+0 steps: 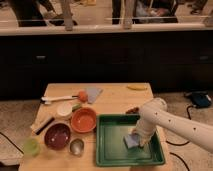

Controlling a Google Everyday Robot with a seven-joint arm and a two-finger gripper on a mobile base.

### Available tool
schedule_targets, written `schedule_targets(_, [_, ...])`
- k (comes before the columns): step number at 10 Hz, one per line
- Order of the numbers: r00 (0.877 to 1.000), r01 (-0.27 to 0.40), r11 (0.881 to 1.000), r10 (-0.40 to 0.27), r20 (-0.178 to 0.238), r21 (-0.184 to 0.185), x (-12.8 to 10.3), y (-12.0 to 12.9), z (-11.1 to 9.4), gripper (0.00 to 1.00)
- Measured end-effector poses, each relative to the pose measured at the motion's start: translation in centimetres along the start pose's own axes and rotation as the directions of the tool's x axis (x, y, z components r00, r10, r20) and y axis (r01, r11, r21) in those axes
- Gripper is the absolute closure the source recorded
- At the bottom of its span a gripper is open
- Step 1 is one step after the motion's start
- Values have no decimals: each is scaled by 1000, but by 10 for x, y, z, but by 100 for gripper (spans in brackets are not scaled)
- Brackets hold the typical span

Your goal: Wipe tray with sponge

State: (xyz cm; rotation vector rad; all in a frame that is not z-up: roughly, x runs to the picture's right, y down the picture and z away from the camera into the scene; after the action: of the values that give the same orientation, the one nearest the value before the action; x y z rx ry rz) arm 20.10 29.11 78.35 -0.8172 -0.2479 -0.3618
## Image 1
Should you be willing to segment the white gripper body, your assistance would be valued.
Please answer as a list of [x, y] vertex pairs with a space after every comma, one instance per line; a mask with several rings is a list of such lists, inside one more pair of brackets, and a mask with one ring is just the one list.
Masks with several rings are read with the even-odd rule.
[[145, 144], [150, 142], [156, 130], [157, 128], [155, 124], [147, 121], [144, 118], [140, 118], [136, 122], [136, 126], [132, 132], [139, 135], [139, 145], [143, 147]]

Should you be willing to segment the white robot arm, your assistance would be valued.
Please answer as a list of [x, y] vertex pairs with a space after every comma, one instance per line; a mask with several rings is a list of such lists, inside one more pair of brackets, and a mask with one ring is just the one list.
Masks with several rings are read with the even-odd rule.
[[147, 144], [156, 127], [161, 126], [213, 153], [213, 126], [170, 114], [162, 98], [153, 98], [140, 106], [139, 116], [134, 132], [139, 135], [141, 146]]

